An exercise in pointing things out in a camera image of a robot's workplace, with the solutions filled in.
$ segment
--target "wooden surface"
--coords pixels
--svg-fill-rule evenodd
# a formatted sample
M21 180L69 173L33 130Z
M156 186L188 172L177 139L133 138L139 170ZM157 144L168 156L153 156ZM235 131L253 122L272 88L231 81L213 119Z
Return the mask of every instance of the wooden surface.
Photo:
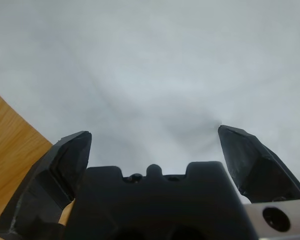
M51 145L0 97L0 214L32 164ZM61 223L66 222L70 208Z

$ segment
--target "mounting hole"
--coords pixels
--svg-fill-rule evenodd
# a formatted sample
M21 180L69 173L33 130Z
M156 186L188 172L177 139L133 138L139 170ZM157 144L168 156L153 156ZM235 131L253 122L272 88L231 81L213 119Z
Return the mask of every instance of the mounting hole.
M173 232L170 240L205 240L205 238L192 227L180 226Z
M266 223L278 232L287 232L290 229L288 216L276 207L267 207L262 212Z
M125 178L124 181L129 184L137 184L142 180L142 178L143 178L143 176L141 174L135 173L135 174Z
M144 235L133 229L125 229L119 232L114 240L144 240Z

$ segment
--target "white fabric backdrop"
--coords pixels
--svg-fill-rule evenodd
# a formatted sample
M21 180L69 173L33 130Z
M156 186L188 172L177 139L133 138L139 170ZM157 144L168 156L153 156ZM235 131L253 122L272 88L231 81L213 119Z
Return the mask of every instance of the white fabric backdrop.
M89 166L224 162L222 123L300 180L300 0L0 0L0 95Z

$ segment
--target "white cloth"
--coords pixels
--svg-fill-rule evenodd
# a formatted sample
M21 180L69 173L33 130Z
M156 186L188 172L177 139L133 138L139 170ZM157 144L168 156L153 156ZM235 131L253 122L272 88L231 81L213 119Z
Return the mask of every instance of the white cloth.
M222 123L300 180L300 0L0 0L0 95L89 166L224 163Z

